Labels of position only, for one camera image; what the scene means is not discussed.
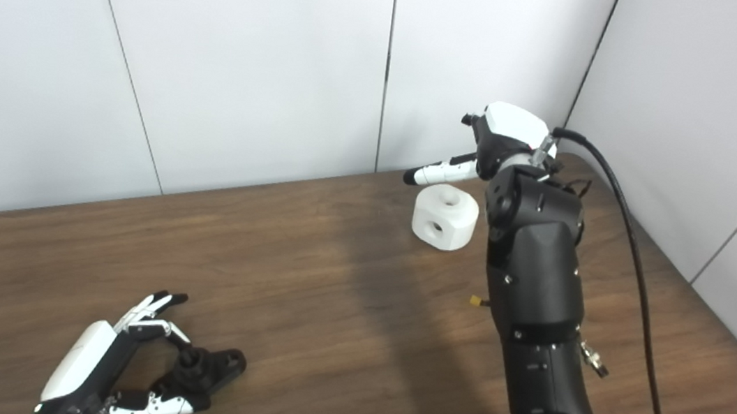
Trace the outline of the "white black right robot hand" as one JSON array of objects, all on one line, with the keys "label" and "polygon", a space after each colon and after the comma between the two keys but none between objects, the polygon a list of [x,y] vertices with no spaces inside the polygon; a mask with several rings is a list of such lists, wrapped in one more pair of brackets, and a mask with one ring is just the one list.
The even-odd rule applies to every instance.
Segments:
[{"label": "white black right robot hand", "polygon": [[461,123],[474,134],[473,153],[451,157],[403,173],[410,186],[451,184],[471,179],[492,180],[512,165],[537,168],[543,175],[556,172],[558,148],[551,130],[539,117],[506,102],[495,102],[477,113],[467,113]]}]

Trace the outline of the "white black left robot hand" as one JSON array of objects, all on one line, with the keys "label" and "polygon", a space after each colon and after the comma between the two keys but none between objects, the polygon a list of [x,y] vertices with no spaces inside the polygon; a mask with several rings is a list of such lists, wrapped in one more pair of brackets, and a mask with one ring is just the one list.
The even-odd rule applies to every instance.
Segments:
[{"label": "white black left robot hand", "polygon": [[148,390],[115,390],[114,385],[143,343],[167,339],[180,350],[191,340],[160,315],[186,302],[186,294],[158,291],[132,306],[116,324],[90,324],[44,386],[32,414],[198,414],[211,408],[199,392],[161,381]]}]

